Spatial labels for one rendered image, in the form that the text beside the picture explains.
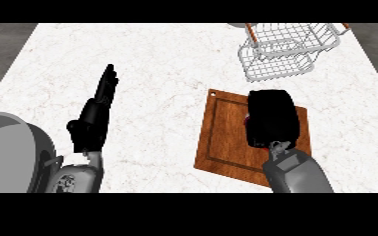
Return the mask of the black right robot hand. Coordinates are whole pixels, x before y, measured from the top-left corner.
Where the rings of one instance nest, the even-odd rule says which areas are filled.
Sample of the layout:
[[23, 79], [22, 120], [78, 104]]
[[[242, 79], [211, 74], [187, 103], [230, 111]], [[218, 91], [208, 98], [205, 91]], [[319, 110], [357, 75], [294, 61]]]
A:
[[245, 121], [246, 142], [251, 147], [267, 148], [273, 141], [295, 147], [300, 121], [291, 96], [285, 90], [249, 91]]

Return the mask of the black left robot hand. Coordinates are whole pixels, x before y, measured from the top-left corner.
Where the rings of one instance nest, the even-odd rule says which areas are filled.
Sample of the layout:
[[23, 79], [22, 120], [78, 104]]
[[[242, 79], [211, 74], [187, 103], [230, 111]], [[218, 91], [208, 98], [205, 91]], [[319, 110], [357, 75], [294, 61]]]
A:
[[94, 97], [87, 100], [78, 119], [66, 124], [75, 153], [102, 151], [117, 85], [117, 72], [114, 65], [109, 64], [99, 80]]

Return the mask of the brown wooden cutting board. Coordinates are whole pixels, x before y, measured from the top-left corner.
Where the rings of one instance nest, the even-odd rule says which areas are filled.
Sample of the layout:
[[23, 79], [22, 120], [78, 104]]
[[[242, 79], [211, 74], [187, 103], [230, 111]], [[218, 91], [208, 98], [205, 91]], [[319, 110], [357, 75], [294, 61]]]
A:
[[261, 186], [269, 186], [263, 163], [269, 152], [248, 146], [245, 116], [248, 98], [210, 89], [193, 167]]

